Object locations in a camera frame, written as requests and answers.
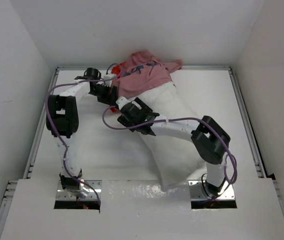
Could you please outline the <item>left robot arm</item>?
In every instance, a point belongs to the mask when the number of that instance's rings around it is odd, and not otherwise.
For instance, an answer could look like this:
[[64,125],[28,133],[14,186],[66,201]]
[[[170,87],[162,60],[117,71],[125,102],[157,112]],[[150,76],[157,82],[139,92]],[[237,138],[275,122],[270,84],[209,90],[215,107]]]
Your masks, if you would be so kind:
[[79,129],[77,104],[86,95],[93,95],[101,103],[115,103],[117,88],[112,82],[118,74],[107,72],[102,76],[95,68],[87,68],[83,76],[71,83],[52,87],[45,97],[46,127],[55,138],[61,161],[60,181],[62,188],[73,194],[83,188],[93,189],[82,178],[82,168],[76,157],[75,133]]

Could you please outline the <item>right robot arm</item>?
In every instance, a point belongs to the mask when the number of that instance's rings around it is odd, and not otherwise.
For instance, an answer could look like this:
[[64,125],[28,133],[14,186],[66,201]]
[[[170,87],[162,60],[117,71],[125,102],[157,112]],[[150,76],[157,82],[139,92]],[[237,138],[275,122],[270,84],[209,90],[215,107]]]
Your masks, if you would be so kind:
[[218,196],[225,184],[224,155],[231,138],[210,116],[168,118],[149,108],[141,99],[129,101],[121,96],[116,101],[121,112],[119,123],[143,135],[167,136],[194,144],[199,156],[206,162],[207,175],[204,188]]

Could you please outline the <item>red patterned pillowcase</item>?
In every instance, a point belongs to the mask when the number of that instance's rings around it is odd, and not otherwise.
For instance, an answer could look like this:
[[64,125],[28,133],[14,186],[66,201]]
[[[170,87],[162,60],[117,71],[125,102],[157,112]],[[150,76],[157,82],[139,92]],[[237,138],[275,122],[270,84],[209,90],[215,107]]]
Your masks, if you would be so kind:
[[182,60],[163,62],[148,50],[137,51],[129,56],[112,86],[117,88],[118,98],[139,98],[153,111],[168,116],[186,106],[171,78],[182,66]]

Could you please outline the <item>white pillow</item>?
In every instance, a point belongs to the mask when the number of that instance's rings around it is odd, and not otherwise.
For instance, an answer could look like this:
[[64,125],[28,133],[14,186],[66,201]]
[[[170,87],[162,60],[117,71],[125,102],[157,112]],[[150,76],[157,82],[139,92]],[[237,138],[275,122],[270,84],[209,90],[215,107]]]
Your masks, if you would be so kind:
[[[138,97],[154,112],[169,118],[199,117],[171,81]],[[163,192],[181,186],[188,177],[199,178],[206,172],[206,163],[192,143],[169,136],[142,134],[141,138],[155,160]]]

